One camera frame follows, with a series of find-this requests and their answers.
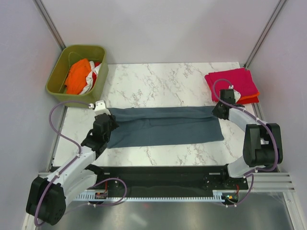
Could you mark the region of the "blue-grey t-shirt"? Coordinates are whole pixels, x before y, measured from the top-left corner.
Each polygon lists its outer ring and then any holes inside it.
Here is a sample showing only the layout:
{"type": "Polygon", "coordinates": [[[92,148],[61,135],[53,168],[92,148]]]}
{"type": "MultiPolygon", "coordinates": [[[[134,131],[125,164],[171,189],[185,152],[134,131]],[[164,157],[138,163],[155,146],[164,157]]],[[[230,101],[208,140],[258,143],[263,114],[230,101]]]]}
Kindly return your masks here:
{"type": "Polygon", "coordinates": [[[201,144],[224,139],[211,106],[111,108],[119,127],[108,148],[201,144]]]}

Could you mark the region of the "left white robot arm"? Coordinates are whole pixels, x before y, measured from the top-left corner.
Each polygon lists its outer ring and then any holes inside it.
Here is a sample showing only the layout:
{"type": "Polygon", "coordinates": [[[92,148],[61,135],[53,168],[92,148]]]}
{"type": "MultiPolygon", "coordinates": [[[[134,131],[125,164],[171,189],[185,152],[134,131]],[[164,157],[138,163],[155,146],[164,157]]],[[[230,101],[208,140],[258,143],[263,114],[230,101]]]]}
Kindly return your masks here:
{"type": "Polygon", "coordinates": [[[104,186],[105,176],[92,162],[105,151],[116,128],[118,124],[110,112],[96,115],[93,128],[78,146],[78,153],[49,176],[38,176],[32,181],[26,212],[34,217],[35,226],[55,225],[70,202],[85,189],[104,186]]]}

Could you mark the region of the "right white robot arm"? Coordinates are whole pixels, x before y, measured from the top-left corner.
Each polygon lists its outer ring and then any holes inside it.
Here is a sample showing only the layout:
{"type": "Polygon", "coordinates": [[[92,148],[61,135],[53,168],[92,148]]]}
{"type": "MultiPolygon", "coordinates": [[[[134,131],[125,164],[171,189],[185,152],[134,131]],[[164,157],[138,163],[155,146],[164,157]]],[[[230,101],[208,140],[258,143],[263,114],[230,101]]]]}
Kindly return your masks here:
{"type": "Polygon", "coordinates": [[[237,178],[257,171],[270,172],[283,161],[281,129],[277,123],[266,123],[237,104],[239,93],[234,89],[220,90],[213,115],[229,120],[245,132],[242,156],[227,165],[220,176],[224,188],[232,188],[237,178]]]}

